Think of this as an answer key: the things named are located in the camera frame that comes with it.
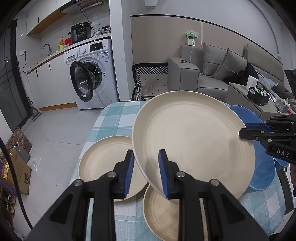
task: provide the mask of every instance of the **blue bowl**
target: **blue bowl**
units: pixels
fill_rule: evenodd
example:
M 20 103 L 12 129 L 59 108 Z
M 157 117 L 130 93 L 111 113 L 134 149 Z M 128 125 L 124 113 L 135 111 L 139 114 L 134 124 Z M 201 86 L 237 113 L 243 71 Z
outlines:
M 276 157 L 274 157 L 274 163 L 276 165 L 276 171 L 282 169 L 283 167 L 287 167 L 290 164 L 289 162 L 283 161 Z
M 239 118 L 245 123 L 262 123 L 262 120 L 251 110 L 239 106 L 233 105 L 230 107 Z M 265 148 L 260 145 L 259 141 L 253 141 L 256 155 L 255 170 L 253 178 L 249 187 L 262 191 L 270 187 L 274 180 L 276 173 L 276 167 L 272 156 L 265 154 Z

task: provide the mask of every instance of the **beige plate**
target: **beige plate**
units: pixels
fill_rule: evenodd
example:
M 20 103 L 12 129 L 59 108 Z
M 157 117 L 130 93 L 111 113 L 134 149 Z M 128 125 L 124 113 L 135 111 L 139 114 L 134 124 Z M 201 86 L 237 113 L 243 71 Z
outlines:
M 112 171 L 117 162 L 124 160 L 128 149 L 132 149 L 130 137 L 111 136 L 97 141 L 81 158 L 78 169 L 79 178 L 88 182 Z M 146 179 L 135 163 L 130 190 L 126 198 L 136 195 L 146 183 Z
M 208 182 L 217 178 L 239 198 L 252 179 L 255 150 L 241 140 L 241 119 L 220 101 L 191 91 L 172 91 L 149 100 L 132 130 L 133 152 L 149 184 L 161 195 L 158 151 L 181 171 Z
M 207 226 L 202 199 L 201 207 L 204 236 L 205 240 L 207 240 Z M 178 240 L 179 205 L 165 199 L 150 185 L 148 186 L 143 199 L 143 214 L 152 233 L 161 240 Z

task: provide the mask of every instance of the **metal bolt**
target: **metal bolt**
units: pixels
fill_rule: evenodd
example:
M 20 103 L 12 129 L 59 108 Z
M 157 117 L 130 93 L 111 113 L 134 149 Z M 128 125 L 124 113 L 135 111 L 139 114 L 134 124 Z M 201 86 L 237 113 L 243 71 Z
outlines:
M 185 172 L 178 171 L 176 174 L 177 174 L 177 177 L 185 177 Z
M 212 186 L 218 186 L 220 184 L 220 182 L 217 179 L 212 179 L 211 184 L 212 184 Z
M 107 173 L 108 177 L 115 177 L 116 176 L 116 172 L 108 172 Z
M 78 186 L 81 186 L 83 183 L 83 181 L 81 179 L 77 179 L 74 181 L 74 186 L 78 187 Z

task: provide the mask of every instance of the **beige wall panel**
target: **beige wall panel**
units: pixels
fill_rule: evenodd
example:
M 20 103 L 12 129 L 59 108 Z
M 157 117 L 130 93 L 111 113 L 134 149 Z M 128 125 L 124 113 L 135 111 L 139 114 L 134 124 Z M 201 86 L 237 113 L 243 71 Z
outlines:
M 247 43 L 252 43 L 234 32 L 210 23 L 202 23 L 202 41 L 219 48 L 230 48 L 240 56 L 244 46 Z
M 133 63 L 167 62 L 169 56 L 179 57 L 180 45 L 187 44 L 187 30 L 199 32 L 195 46 L 201 47 L 200 21 L 167 16 L 132 17 Z

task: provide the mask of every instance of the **blue and white tablecloth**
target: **blue and white tablecloth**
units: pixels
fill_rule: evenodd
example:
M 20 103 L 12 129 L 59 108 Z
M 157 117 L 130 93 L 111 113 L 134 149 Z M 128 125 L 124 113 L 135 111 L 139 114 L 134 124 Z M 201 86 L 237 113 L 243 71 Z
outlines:
M 109 136 L 131 137 L 136 114 L 145 103 L 146 101 L 119 102 L 113 103 L 102 110 L 82 149 L 70 183 L 78 178 L 78 166 L 81 157 L 93 143 Z M 142 211 L 144 192 L 145 190 L 142 190 L 128 200 L 114 204 L 117 240 L 160 240 L 145 223 Z M 90 240 L 92 201 L 89 208 L 86 240 Z M 268 235 L 271 235 L 283 220 L 285 200 L 277 174 L 272 185 L 267 190 L 256 192 L 247 190 L 239 198 L 239 202 Z

